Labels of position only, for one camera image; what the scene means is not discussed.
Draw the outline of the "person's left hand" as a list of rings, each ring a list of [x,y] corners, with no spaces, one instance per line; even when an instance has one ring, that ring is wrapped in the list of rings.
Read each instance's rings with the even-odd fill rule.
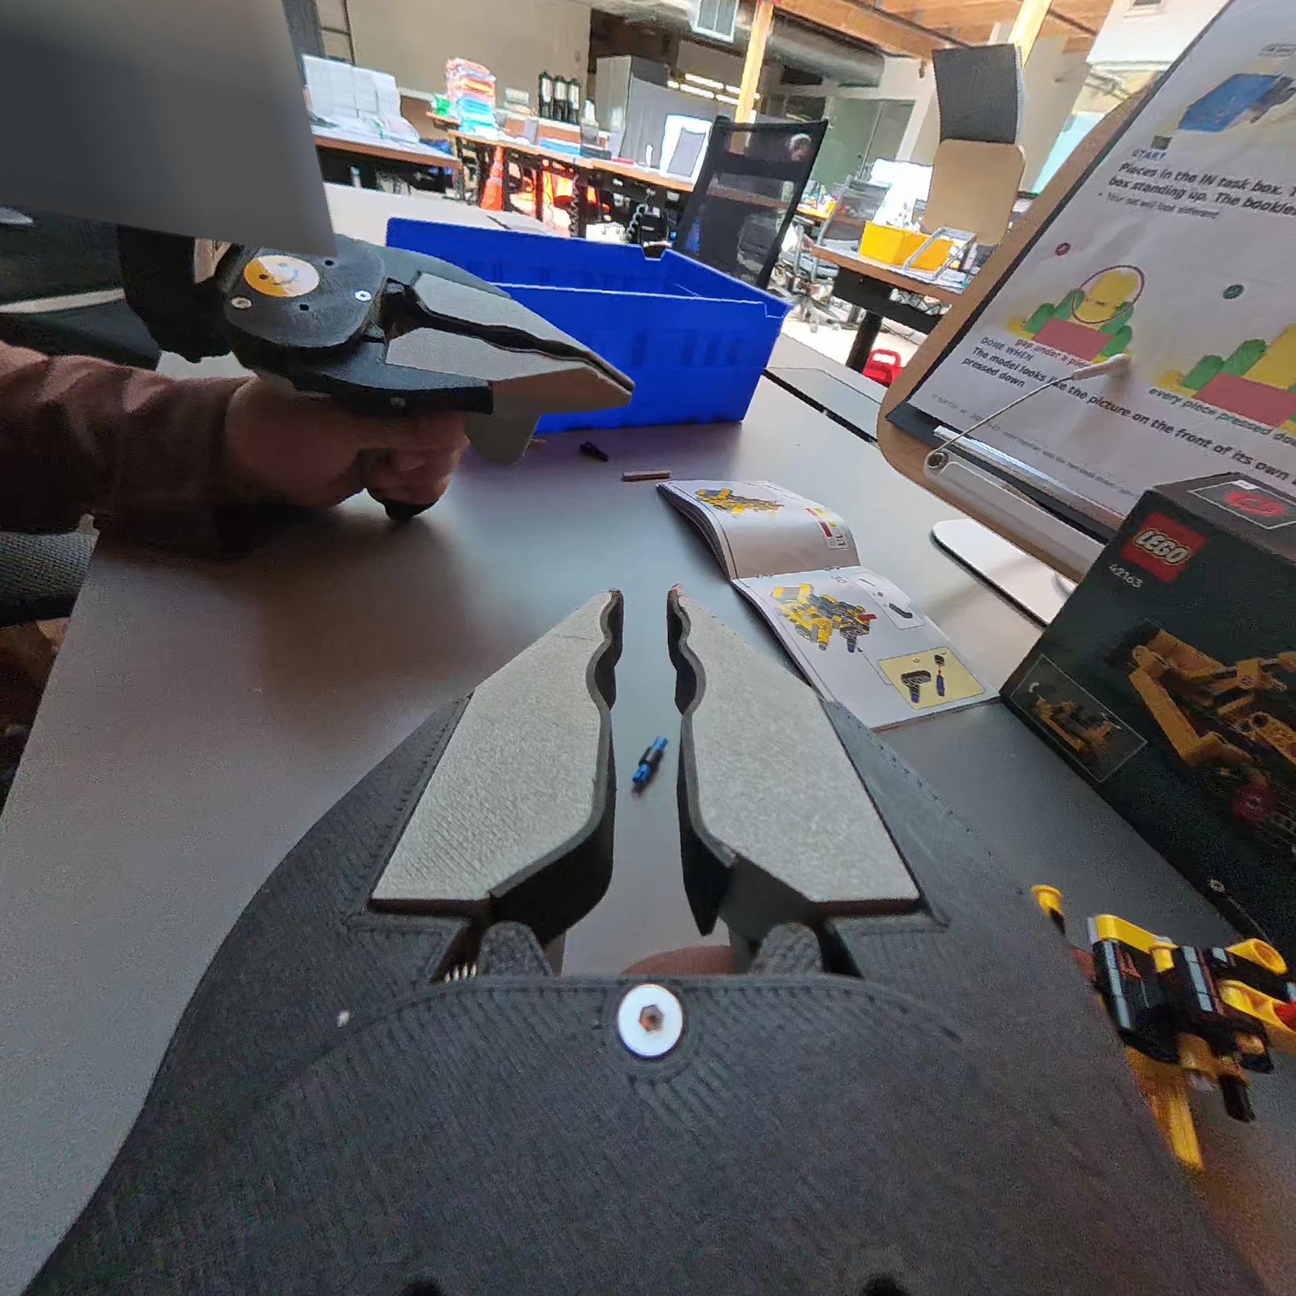
[[[246,505],[332,509],[366,493],[431,506],[468,449],[460,413],[378,416],[251,378],[223,425],[224,490]]]

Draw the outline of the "grey and wooden chair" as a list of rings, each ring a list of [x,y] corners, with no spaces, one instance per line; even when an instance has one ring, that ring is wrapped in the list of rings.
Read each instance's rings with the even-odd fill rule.
[[[933,53],[933,71],[940,138],[921,225],[994,246],[1026,171],[1021,54],[1011,42],[945,47]]]

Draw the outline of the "wooden background table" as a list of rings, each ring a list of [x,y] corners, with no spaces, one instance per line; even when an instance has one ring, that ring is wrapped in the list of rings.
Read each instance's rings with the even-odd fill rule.
[[[810,244],[809,254],[836,269],[833,296],[861,312],[846,359],[846,367],[857,374],[864,373],[884,325],[900,325],[925,339],[963,296],[958,285],[927,282],[856,252]]]

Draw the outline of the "yellow storage bin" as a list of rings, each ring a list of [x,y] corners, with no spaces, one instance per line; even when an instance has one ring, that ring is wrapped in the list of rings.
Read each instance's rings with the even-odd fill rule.
[[[958,246],[960,242],[948,235],[929,235],[868,221],[856,254],[911,275],[936,275],[948,266]]]

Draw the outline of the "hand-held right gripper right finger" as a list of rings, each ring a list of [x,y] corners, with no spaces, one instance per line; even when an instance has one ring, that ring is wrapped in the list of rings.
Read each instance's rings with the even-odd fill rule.
[[[680,587],[666,630],[697,930],[757,946],[787,923],[917,914],[919,884],[818,692]]]

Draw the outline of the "background work table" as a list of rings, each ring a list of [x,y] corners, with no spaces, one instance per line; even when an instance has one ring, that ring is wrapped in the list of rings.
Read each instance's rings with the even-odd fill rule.
[[[464,198],[462,159],[421,142],[348,138],[312,130],[321,178],[328,185],[379,190],[383,178],[393,192],[427,190]]]
[[[572,239],[668,246],[694,189],[687,177],[521,138],[451,131],[450,140],[467,200],[502,221]]]

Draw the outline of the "stack of colourful packets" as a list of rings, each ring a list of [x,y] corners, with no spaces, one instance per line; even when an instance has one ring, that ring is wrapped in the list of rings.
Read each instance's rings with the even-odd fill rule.
[[[447,59],[444,73],[450,116],[458,123],[458,131],[474,138],[497,138],[494,73],[474,59],[458,55]]]

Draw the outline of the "person's left forearm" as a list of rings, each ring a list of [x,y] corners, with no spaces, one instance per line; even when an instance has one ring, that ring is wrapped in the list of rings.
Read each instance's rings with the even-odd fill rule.
[[[282,517],[228,474],[224,420],[240,387],[3,343],[3,530],[69,533],[90,517],[124,543],[250,552]]]

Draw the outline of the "yellow black lego model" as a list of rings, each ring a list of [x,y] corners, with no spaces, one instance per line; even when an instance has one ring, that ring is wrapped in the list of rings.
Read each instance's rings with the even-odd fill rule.
[[[1193,1093],[1238,1124],[1255,1120],[1254,1079],[1295,1054],[1293,971],[1266,940],[1191,945],[1114,914],[1071,945],[1125,1050],[1169,1151],[1197,1185],[1222,1183],[1201,1142]]]

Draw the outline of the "lego instruction booklet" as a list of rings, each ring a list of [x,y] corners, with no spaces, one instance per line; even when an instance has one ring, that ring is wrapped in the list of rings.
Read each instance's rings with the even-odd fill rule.
[[[834,510],[769,481],[668,479],[656,490],[710,544],[805,679],[871,730],[991,699],[945,632],[860,563]]]

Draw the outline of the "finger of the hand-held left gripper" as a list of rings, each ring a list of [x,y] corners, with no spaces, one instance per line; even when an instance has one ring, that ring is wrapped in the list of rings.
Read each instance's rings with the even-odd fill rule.
[[[601,413],[630,404],[630,381],[585,359],[560,359],[452,332],[408,332],[386,347],[386,360],[464,381],[485,381],[490,413],[467,413],[471,448],[497,464],[516,463],[543,416]]]
[[[447,277],[423,270],[410,287],[418,324],[409,332],[464,335],[504,348],[532,350],[559,359],[585,359],[636,383],[590,346],[535,313],[522,302],[470,275]]]

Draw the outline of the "black lego box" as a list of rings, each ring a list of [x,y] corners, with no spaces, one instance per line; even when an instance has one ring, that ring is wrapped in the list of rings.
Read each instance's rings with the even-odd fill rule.
[[[1234,470],[1147,490],[1000,698],[1293,964],[1292,489]]]

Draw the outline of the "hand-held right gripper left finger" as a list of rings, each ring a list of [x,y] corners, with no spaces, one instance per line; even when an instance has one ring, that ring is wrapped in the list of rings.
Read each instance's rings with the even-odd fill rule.
[[[564,941],[612,877],[620,656],[621,591],[599,591],[472,691],[402,814],[374,910]]]

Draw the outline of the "stack of white boxes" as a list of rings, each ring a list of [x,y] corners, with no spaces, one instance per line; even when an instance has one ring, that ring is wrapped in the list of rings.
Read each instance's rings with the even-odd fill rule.
[[[416,127],[401,111],[401,92],[390,73],[304,54],[304,93],[313,128],[333,135],[418,146]]]

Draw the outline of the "adjacent grey desk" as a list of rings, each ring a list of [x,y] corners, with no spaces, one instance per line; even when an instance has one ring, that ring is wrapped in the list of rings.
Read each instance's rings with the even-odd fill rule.
[[[764,375],[802,404],[875,444],[887,386],[782,332]]]

